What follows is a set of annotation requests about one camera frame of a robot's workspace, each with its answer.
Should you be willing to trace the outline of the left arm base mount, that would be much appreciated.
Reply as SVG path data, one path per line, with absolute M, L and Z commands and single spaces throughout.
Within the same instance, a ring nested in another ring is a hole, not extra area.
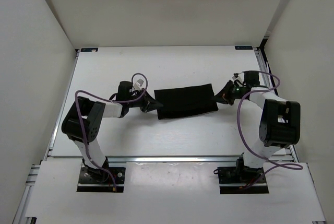
M 108 173 L 102 172 L 102 175 L 93 174 L 85 166 L 80 169 L 77 183 L 77 192 L 97 192 L 97 193 L 122 193 L 125 184 L 125 167 L 109 167 L 116 186 Z

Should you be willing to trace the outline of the black skirt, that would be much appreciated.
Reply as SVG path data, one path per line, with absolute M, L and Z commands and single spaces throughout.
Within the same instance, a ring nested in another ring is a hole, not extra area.
M 157 109 L 158 119 L 179 119 L 218 111 L 212 84 L 154 91 L 155 99 L 163 105 Z

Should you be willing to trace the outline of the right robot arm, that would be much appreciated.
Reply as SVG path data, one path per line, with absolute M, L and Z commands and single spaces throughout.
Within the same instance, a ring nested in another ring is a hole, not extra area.
M 246 148 L 234 169 L 234 175 L 240 182 L 248 181 L 259 171 L 270 157 L 281 149 L 295 145 L 300 140 L 301 106 L 296 101 L 280 98 L 273 93 L 274 88 L 262 86 L 259 81 L 260 71 L 247 70 L 233 75 L 226 85 L 213 96 L 213 101 L 233 105 L 238 100 L 237 129 Z M 258 139 L 249 146 L 242 132 L 241 107 L 247 100 L 261 110 Z

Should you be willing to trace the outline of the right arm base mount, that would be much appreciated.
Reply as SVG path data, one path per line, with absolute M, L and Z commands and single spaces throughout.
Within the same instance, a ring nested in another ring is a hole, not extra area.
M 266 178 L 260 178 L 264 170 L 238 171 L 237 167 L 217 167 L 213 171 L 218 176 L 220 194 L 268 194 Z

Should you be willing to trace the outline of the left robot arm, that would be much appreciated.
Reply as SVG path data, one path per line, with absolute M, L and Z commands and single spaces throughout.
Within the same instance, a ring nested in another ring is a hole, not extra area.
M 83 90 L 75 92 L 75 101 L 62 122 L 61 130 L 76 144 L 85 167 L 97 182 L 106 181 L 110 175 L 107 158 L 97 140 L 102 120 L 123 118 L 131 108 L 140 108 L 141 112 L 147 113 L 163 107 L 141 87 L 141 82 L 121 81 L 114 94 L 115 100 L 103 99 Z

